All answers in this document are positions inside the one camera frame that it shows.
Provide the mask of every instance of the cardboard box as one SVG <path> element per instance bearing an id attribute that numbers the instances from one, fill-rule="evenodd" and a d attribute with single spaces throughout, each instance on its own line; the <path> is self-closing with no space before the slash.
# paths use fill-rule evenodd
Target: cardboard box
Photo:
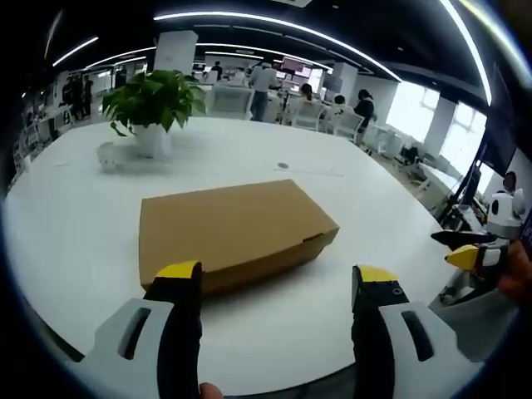
<path id="1" fill-rule="evenodd" d="M 203 292 L 227 291 L 315 259 L 338 230 L 291 180 L 143 199 L 140 283 L 199 260 Z"/>

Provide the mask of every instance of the white round table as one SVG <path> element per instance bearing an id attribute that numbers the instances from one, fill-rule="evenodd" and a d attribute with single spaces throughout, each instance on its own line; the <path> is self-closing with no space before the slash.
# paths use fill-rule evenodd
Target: white round table
<path id="1" fill-rule="evenodd" d="M 91 350 L 98 326 L 144 294 L 138 234 L 146 197 L 289 178 L 341 227 L 311 263 L 205 301 L 199 379 L 225 395 L 294 387 L 354 362 L 354 264 L 388 268 L 411 301 L 427 304 L 454 273 L 446 248 L 430 237 L 440 229 L 436 221 L 347 140 L 211 118 L 191 118 L 171 134 L 171 163 L 106 174 L 97 146 L 129 139 L 107 123 L 73 129 L 35 159 L 7 196 L 8 251 L 22 292 L 82 353 Z"/>

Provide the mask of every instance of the human hand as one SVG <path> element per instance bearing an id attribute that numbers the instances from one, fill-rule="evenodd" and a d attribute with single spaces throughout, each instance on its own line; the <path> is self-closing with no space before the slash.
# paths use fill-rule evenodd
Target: human hand
<path id="1" fill-rule="evenodd" d="M 520 306 L 532 305 L 532 262 L 520 241 L 515 241 L 508 249 L 508 269 L 498 288 Z"/>
<path id="2" fill-rule="evenodd" d="M 222 391 L 208 382 L 204 382 L 199 386 L 199 396 L 201 399 L 224 399 Z"/>

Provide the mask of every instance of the green leaves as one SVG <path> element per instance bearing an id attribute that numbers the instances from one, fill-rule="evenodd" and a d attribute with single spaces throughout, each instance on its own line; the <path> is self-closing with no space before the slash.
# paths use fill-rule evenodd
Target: green leaves
<path id="1" fill-rule="evenodd" d="M 179 71 L 153 71 L 133 76 L 123 87 L 103 98 L 103 111 L 131 131 L 131 126 L 162 125 L 169 131 L 174 121 L 183 128 L 192 109 L 205 113 L 204 91 L 194 84 L 197 80 Z"/>

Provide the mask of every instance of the potted plant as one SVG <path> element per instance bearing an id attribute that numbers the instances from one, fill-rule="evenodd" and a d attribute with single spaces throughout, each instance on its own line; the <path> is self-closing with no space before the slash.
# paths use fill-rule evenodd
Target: potted plant
<path id="1" fill-rule="evenodd" d="M 133 76 L 123 87 L 103 98 L 103 112 L 119 136 L 119 121 L 135 136 L 139 153 L 156 157 L 167 151 L 167 133 L 174 121 L 183 128 L 196 109 L 205 113 L 204 91 L 197 80 L 180 71 L 153 71 Z"/>

